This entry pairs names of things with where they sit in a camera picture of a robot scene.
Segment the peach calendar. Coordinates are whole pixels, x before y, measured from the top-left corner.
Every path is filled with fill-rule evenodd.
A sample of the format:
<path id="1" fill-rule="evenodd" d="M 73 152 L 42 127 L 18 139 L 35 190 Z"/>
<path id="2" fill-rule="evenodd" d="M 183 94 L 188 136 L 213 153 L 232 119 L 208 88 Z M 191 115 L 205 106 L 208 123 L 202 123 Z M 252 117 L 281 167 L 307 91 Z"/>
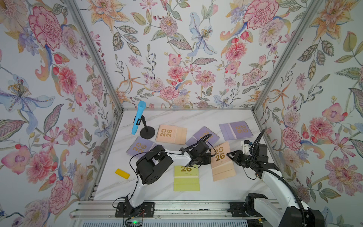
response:
<path id="1" fill-rule="evenodd" d="M 220 181 L 236 176 L 233 161 L 227 156 L 230 150 L 229 142 L 224 142 L 214 147 L 215 156 L 211 158 L 211 168 L 213 181 Z"/>
<path id="2" fill-rule="evenodd" d="M 160 125 L 157 132 L 156 141 L 162 143 L 171 143 L 185 145 L 187 128 L 175 125 Z"/>

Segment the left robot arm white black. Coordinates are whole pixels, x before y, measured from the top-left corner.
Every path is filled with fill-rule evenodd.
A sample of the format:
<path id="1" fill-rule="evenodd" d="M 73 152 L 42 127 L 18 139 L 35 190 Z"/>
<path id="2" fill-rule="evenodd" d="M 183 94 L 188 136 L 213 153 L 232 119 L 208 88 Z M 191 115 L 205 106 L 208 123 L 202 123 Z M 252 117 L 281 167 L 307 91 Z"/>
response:
<path id="1" fill-rule="evenodd" d="M 142 152 L 136 166 L 131 166 L 136 174 L 137 181 L 133 192 L 119 202 L 116 207 L 115 217 L 136 218 L 153 217 L 153 202 L 146 202 L 147 187 L 155 184 L 162 175 L 173 166 L 198 168 L 211 164 L 211 148 L 206 141 L 201 140 L 179 151 L 169 151 L 162 145 L 157 145 L 148 152 Z"/>

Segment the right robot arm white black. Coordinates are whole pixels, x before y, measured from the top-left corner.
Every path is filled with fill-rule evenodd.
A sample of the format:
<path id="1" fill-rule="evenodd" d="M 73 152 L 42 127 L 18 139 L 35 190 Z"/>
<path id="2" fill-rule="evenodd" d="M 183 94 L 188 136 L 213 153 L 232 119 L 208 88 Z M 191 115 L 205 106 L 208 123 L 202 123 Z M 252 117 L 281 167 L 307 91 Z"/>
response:
<path id="1" fill-rule="evenodd" d="M 268 160 L 265 144 L 245 141 L 241 150 L 227 153 L 235 164 L 255 172 L 256 179 L 262 180 L 272 191 L 281 208 L 271 203 L 267 196 L 249 193 L 242 203 L 230 203 L 229 212 L 233 216 L 262 217 L 273 227 L 323 227 L 325 218 L 318 210 L 310 208 L 296 190 L 281 176 L 275 163 Z"/>

